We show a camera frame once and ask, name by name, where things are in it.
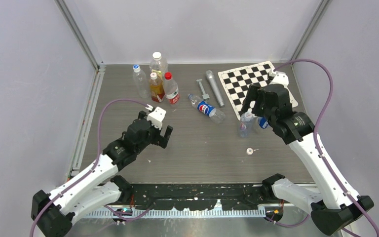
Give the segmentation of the white bottle cap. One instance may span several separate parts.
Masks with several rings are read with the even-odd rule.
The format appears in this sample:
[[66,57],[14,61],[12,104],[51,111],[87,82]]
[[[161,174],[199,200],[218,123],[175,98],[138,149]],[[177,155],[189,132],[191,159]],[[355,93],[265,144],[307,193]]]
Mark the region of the white bottle cap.
[[254,150],[253,150],[252,148],[248,148],[248,149],[246,150],[246,154],[247,154],[247,155],[252,155],[253,152],[254,152]]
[[254,117],[254,115],[251,112],[247,112],[245,114],[245,118],[248,119],[248,120],[252,119],[253,117]]

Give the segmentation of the clear bottle pink label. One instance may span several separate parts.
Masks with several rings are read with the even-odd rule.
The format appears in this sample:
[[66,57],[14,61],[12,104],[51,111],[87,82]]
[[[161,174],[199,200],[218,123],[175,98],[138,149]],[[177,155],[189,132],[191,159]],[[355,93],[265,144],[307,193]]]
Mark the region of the clear bottle pink label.
[[238,134],[241,138],[246,138],[249,135],[255,119],[255,117],[253,117],[252,119],[248,120],[245,118],[245,114],[246,112],[240,116],[240,124],[238,128]]

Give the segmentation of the blue label clear bottle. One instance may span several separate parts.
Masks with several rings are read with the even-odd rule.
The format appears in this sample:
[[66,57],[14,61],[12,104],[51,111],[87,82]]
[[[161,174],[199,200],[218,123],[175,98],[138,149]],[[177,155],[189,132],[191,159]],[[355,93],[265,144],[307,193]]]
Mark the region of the blue label clear bottle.
[[256,121],[256,125],[258,126],[258,129],[266,129],[268,128],[268,122],[266,118],[264,117],[258,117]]

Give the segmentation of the Pepsi label clear bottle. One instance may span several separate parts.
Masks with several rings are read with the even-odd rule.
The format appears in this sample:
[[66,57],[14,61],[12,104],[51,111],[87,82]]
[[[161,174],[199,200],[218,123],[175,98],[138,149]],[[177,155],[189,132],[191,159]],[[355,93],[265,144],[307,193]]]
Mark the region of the Pepsi label clear bottle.
[[226,115],[224,112],[210,105],[200,96],[189,94],[188,99],[193,108],[198,110],[200,113],[208,116],[214,123],[220,124],[225,120]]

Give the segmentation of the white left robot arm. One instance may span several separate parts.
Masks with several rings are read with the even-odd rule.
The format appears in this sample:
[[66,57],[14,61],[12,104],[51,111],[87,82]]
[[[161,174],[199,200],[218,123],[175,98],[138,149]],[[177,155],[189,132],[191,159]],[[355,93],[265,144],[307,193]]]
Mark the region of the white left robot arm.
[[166,148],[173,127],[167,126],[161,135],[165,116],[166,111],[160,107],[149,113],[140,111],[122,136],[109,143],[85,170],[48,193],[43,190],[35,193],[30,235],[38,227],[46,237],[63,237],[84,215],[99,207],[116,201],[127,204],[132,187],[118,173],[148,145]]

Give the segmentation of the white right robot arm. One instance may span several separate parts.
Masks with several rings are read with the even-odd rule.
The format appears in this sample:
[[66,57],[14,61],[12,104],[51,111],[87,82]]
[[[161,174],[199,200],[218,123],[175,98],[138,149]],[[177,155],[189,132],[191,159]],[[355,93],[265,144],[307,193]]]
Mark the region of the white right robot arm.
[[249,109],[263,117],[275,135],[300,158],[319,190],[314,193],[294,184],[281,174],[262,181],[267,202],[288,201],[304,212],[325,235],[332,235],[358,220],[374,207],[370,196],[361,196],[346,181],[329,154],[309,116],[293,110],[290,93],[281,84],[250,85],[242,112]]

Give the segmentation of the blue white cap bottle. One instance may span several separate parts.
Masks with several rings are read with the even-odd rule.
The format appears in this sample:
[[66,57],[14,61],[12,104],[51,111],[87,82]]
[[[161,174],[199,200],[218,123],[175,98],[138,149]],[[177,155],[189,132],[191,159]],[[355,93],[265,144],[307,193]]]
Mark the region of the blue white cap bottle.
[[149,80],[138,64],[133,66],[133,81],[140,97],[149,98],[151,96]]

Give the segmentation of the amber liquid bottle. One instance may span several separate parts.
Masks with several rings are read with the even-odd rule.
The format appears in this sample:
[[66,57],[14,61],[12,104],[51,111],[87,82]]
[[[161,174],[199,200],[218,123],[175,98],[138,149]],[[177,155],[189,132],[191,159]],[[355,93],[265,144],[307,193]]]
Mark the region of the amber liquid bottle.
[[150,73],[150,91],[153,101],[159,103],[163,101],[163,97],[165,96],[163,82],[157,73]]

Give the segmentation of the red cap clear bottle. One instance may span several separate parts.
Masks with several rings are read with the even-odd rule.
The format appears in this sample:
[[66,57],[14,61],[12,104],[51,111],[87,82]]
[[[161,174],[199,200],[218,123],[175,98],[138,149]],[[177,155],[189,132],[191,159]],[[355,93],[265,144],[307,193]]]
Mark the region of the red cap clear bottle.
[[177,106],[180,99],[178,84],[170,72],[166,72],[164,77],[165,97],[171,106]]

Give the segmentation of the tall white cap bottle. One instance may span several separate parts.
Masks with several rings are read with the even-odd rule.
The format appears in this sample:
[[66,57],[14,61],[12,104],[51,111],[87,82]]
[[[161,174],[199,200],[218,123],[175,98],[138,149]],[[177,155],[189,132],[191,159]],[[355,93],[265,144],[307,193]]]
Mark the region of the tall white cap bottle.
[[152,60],[149,67],[151,73],[156,73],[162,79],[164,78],[165,73],[168,72],[167,60],[158,51],[152,54]]

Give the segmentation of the black white chessboard mat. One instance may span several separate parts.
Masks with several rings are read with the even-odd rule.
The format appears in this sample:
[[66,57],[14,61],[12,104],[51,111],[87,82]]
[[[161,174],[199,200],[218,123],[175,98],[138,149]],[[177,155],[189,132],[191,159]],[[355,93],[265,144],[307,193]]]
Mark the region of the black white chessboard mat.
[[225,95],[229,99],[237,119],[240,119],[243,114],[241,110],[249,86],[254,84],[263,87],[273,84],[273,79],[268,77],[268,73],[274,69],[275,67],[270,61],[265,61],[218,72]]

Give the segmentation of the silver microphone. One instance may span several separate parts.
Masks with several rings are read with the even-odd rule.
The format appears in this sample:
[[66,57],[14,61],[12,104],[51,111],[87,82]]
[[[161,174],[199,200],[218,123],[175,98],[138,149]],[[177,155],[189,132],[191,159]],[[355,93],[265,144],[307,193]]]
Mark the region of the silver microphone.
[[208,70],[205,73],[205,77],[211,86],[211,89],[214,93],[214,96],[217,100],[219,107],[223,108],[225,106],[224,99],[222,98],[221,92],[218,88],[217,82],[215,80],[214,73],[211,70]]

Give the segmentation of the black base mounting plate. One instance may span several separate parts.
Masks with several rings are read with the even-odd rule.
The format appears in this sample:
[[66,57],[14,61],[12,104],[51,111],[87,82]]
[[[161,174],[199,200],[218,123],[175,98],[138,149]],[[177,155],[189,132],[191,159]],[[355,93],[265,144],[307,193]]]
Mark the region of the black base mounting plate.
[[254,210],[261,204],[288,204],[266,194],[254,183],[158,183],[131,185],[126,199],[112,205],[126,205],[138,210],[211,210],[221,204],[222,210]]

